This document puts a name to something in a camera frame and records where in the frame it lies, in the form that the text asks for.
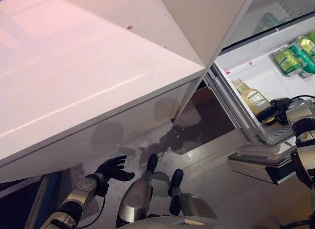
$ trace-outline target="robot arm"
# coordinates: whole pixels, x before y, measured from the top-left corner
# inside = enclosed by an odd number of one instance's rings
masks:
[[[287,107],[286,116],[296,137],[291,153],[298,178],[310,189],[315,183],[315,103],[296,100]]]
[[[94,174],[90,174],[77,183],[73,191],[40,229],[74,229],[78,225],[88,204],[95,196],[105,197],[110,178],[129,181],[135,175],[125,172],[123,164],[126,155],[110,159],[100,165]]]

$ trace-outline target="bottle label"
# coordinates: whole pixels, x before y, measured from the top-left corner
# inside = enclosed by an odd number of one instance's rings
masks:
[[[266,109],[270,106],[269,102],[258,92],[250,92],[247,99],[255,105],[260,111]]]

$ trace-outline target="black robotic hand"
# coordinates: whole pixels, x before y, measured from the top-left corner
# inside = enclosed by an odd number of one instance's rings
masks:
[[[95,173],[101,173],[105,177],[105,182],[108,182],[110,178],[118,181],[130,181],[135,174],[133,172],[126,172],[122,169],[125,163],[126,155],[122,155],[113,159],[109,159],[98,167]]]

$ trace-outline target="refrigerator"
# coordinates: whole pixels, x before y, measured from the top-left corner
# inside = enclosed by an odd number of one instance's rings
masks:
[[[290,126],[260,123],[232,82],[241,79],[269,101],[314,96],[315,75],[284,76],[269,56],[315,30],[314,8],[315,0],[253,0],[225,48],[207,68],[204,82],[246,139],[228,157],[233,171],[274,184],[295,174],[290,159],[295,137]],[[264,23],[266,13],[276,23]]]

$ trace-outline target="beverage can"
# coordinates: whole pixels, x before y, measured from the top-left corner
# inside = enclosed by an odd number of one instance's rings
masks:
[[[266,25],[270,28],[274,27],[274,26],[278,26],[280,24],[278,19],[270,12],[267,12],[266,14],[264,14],[262,16],[262,21],[263,21],[264,25]]]
[[[307,37],[315,44],[315,31],[308,33]]]
[[[260,33],[270,29],[271,27],[264,25],[263,23],[259,23],[253,34]]]
[[[282,20],[280,20],[279,23],[280,23],[280,24],[283,24],[283,23],[288,22],[288,21],[291,21],[291,20],[292,20],[291,17],[285,17],[285,18],[283,18]]]
[[[288,49],[290,49],[294,53],[295,57],[303,64],[303,71],[301,75],[305,77],[306,75],[311,76],[315,73],[315,62],[299,43],[295,42],[288,45]]]
[[[296,38],[304,50],[311,56],[312,59],[315,59],[315,44],[306,36],[299,36]]]
[[[273,59],[286,76],[298,74],[302,71],[303,64],[296,59],[294,53],[290,49],[280,49]]]

